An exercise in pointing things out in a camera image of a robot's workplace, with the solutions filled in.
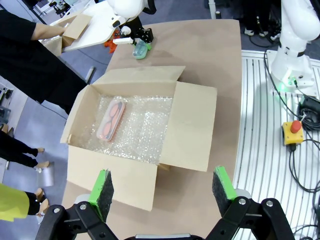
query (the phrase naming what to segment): gray floor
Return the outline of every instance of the gray floor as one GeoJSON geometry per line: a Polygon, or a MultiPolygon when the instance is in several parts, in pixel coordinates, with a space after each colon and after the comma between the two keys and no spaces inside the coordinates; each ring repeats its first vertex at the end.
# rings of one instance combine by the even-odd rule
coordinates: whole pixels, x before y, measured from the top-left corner
{"type": "MultiPolygon", "coordinates": [[[[143,24],[210,18],[210,12],[204,8],[202,0],[156,0],[155,4],[157,6],[155,15],[141,14],[140,19],[143,24]]],[[[222,18],[233,17],[230,9],[221,9],[221,12],[222,18]]],[[[265,39],[254,37],[253,40],[257,44],[268,45],[265,39]]],[[[241,44],[245,50],[264,50],[250,43],[248,36],[244,34],[241,34],[241,44]]],[[[317,54],[320,52],[319,47],[319,42],[312,43],[306,53],[311,58],[320,59],[317,54]]],[[[109,49],[103,45],[87,47],[82,51],[100,63],[78,50],[64,53],[62,58],[83,77],[91,66],[95,66],[97,68],[93,78],[95,81],[105,73],[112,54],[109,54],[109,49]]],[[[61,203],[66,184],[68,148],[65,144],[60,144],[64,125],[63,118],[28,99],[15,131],[17,139],[32,147],[45,148],[45,153],[37,158],[39,162],[45,160],[54,162],[55,185],[45,188],[50,204],[61,203]]],[[[9,170],[5,172],[3,183],[16,189],[33,192],[37,189],[36,172],[31,168],[11,163],[9,170]]],[[[13,223],[0,221],[1,240],[33,240],[37,230],[38,222],[34,216],[18,219],[13,223]]]]}

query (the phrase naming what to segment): white slatted platform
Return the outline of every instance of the white slatted platform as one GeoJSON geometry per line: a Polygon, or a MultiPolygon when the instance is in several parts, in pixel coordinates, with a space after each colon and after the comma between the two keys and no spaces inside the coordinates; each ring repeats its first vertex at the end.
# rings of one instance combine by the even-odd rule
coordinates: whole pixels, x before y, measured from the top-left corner
{"type": "MultiPolygon", "coordinates": [[[[311,64],[319,96],[320,61],[312,59],[311,64]]],[[[299,188],[290,174],[289,152],[283,145],[281,126],[294,118],[287,113],[271,86],[272,83],[266,81],[263,52],[243,50],[241,122],[233,185],[249,191],[253,200],[259,203],[265,198],[278,199],[289,224],[295,229],[315,224],[313,194],[299,188]]],[[[284,100],[294,112],[299,99],[297,94],[284,95],[284,100]]],[[[310,134],[319,141],[318,132],[310,134]]],[[[300,182],[307,188],[315,188],[320,180],[319,161],[320,152],[311,141],[297,147],[296,168],[300,182]]],[[[315,233],[314,227],[305,228],[296,234],[296,239],[314,237],[315,233]]],[[[255,237],[246,229],[240,230],[235,239],[251,240],[255,237]]]]}

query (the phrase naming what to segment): yellow garment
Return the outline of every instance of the yellow garment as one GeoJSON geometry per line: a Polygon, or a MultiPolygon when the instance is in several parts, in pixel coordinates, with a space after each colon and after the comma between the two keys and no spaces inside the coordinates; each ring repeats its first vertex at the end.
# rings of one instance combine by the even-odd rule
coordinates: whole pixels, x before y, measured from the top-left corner
{"type": "Polygon", "coordinates": [[[0,183],[0,220],[13,222],[28,215],[29,198],[20,191],[0,183]]]}

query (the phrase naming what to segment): emergency stop button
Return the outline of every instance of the emergency stop button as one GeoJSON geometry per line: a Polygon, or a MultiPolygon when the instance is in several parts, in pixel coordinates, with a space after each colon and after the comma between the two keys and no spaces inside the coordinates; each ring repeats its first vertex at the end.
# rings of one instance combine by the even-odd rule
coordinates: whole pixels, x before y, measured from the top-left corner
{"type": "Polygon", "coordinates": [[[290,131],[293,134],[296,134],[297,132],[299,132],[299,130],[301,129],[301,122],[298,120],[295,120],[292,122],[291,127],[290,127],[290,131]]]}

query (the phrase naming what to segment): open cardboard box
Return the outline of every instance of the open cardboard box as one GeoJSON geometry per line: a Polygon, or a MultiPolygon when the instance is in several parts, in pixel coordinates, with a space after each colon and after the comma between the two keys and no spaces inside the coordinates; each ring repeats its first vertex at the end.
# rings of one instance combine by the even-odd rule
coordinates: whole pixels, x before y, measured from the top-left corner
{"type": "Polygon", "coordinates": [[[69,47],[74,40],[81,36],[91,19],[92,16],[79,12],[62,18],[55,24],[55,26],[65,27],[67,25],[63,35],[61,37],[55,37],[49,41],[44,40],[42,44],[54,55],[60,56],[63,48],[69,47]]]}
{"type": "Polygon", "coordinates": [[[160,164],[207,171],[217,90],[177,81],[184,66],[152,66],[108,71],[77,96],[62,143],[68,143],[67,181],[91,190],[101,169],[110,169],[113,199],[151,211],[158,166],[74,146],[81,129],[95,121],[100,95],[173,97],[160,164]]]}

